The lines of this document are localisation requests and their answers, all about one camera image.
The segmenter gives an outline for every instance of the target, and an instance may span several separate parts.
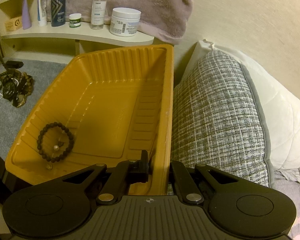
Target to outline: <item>jar lid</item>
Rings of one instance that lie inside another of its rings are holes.
[[[69,20],[81,19],[81,13],[73,13],[69,15]]]
[[[118,7],[113,8],[112,15],[125,19],[139,19],[141,12],[132,8]]]

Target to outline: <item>clear spray bottle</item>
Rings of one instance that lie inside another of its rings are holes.
[[[105,20],[107,0],[93,0],[90,28],[93,30],[101,30]]]

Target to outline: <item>jar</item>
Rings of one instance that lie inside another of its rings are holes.
[[[121,37],[130,37],[137,33],[141,12],[132,8],[114,8],[112,10],[110,32]]]
[[[69,15],[69,27],[76,28],[81,26],[81,13],[73,13]]]

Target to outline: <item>white lid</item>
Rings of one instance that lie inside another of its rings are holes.
[[[132,8],[118,7],[113,8],[112,15],[119,18],[139,19],[141,12]]]
[[[38,21],[39,22],[39,26],[40,27],[43,27],[43,26],[46,26],[48,23],[47,23],[47,18],[45,17],[45,18],[43,18],[43,19],[41,19],[40,21]]]
[[[81,13],[73,13],[69,15],[69,20],[81,19]]]

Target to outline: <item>striped bedding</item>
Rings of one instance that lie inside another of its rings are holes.
[[[289,181],[278,171],[275,171],[274,189],[284,193],[294,202],[297,217],[290,230],[289,236],[293,240],[300,240],[300,183]]]

